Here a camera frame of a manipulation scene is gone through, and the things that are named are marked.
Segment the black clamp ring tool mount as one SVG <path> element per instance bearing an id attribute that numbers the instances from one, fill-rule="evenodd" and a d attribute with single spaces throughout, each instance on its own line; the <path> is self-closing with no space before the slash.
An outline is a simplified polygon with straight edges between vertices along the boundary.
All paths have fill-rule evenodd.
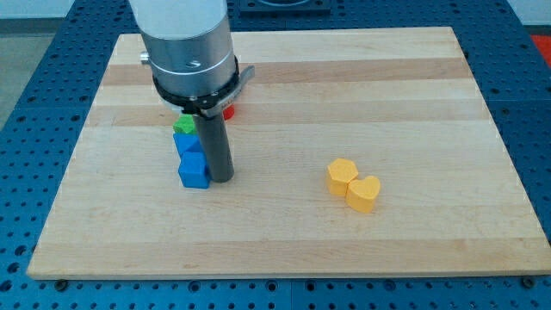
<path id="1" fill-rule="evenodd" d="M 237 59 L 205 70 L 167 71 L 152 63 L 152 81 L 165 105 L 179 114 L 212 118 L 220 115 L 255 77 L 255 66 L 239 68 Z"/>

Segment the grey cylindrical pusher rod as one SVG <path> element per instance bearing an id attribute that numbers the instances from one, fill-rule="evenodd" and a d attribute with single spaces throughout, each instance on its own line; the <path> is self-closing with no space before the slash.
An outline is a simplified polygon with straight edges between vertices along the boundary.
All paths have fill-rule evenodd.
<path id="1" fill-rule="evenodd" d="M 234 175 L 234 167 L 223 115 L 193 115 L 193 121 L 212 180 L 228 182 Z"/>

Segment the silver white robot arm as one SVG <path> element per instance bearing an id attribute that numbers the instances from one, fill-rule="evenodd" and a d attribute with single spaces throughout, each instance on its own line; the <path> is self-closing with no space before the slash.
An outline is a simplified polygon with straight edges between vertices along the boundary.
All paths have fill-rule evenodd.
<path id="1" fill-rule="evenodd" d="M 223 113 L 255 69 L 240 69 L 225 0 L 129 0 L 157 93 L 173 110 L 192 115 L 216 183 L 234 168 Z"/>

